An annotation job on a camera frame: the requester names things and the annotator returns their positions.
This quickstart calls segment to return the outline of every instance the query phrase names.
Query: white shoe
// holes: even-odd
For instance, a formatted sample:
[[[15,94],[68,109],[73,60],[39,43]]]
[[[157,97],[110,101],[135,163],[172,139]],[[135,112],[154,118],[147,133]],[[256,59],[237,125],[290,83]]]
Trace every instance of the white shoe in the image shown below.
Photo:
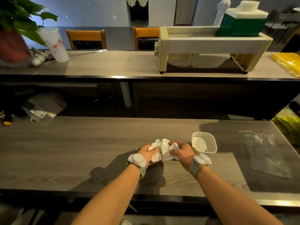
[[[122,220],[120,225],[132,225],[132,223],[127,220]]]

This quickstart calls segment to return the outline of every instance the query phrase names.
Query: crumpled paper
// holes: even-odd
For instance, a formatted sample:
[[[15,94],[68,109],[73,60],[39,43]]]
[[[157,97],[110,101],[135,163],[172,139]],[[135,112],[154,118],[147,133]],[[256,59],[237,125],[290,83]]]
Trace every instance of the crumpled paper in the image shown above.
[[[177,156],[173,156],[170,154],[170,150],[176,150],[180,149],[177,143],[173,143],[172,145],[169,145],[169,140],[168,139],[157,139],[155,140],[151,146],[148,148],[148,151],[152,150],[155,147],[158,147],[158,152],[152,156],[151,161],[152,162],[157,162],[160,160],[172,160],[176,159],[179,160]]]
[[[193,137],[192,138],[192,146],[198,152],[208,152],[206,142],[201,137],[198,137],[198,136]]]

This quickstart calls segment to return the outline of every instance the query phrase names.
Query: wooden chair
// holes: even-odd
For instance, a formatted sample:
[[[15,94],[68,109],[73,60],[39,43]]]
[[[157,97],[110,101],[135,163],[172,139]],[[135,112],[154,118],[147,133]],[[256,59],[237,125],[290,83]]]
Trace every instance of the wooden chair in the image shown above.
[[[71,48],[75,49],[107,49],[105,30],[78,31],[66,30]]]
[[[159,27],[133,27],[135,48],[137,50],[154,50],[158,42]]]

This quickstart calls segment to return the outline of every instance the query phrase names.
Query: green box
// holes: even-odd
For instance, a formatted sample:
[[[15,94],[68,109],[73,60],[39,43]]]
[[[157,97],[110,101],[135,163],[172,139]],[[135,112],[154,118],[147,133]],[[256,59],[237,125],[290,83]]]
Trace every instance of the green box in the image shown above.
[[[217,33],[218,37],[257,37],[266,19],[236,19],[225,14]]]

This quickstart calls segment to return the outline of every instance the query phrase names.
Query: clear plastic bag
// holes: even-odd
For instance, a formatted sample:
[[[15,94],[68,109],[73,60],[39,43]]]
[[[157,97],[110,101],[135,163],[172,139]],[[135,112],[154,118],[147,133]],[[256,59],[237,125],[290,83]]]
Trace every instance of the clear plastic bag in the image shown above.
[[[56,92],[38,94],[21,105],[32,122],[51,122],[67,104]]]
[[[291,171],[283,160],[273,134],[252,131],[239,133],[243,146],[250,155],[251,169],[282,178],[292,178]]]

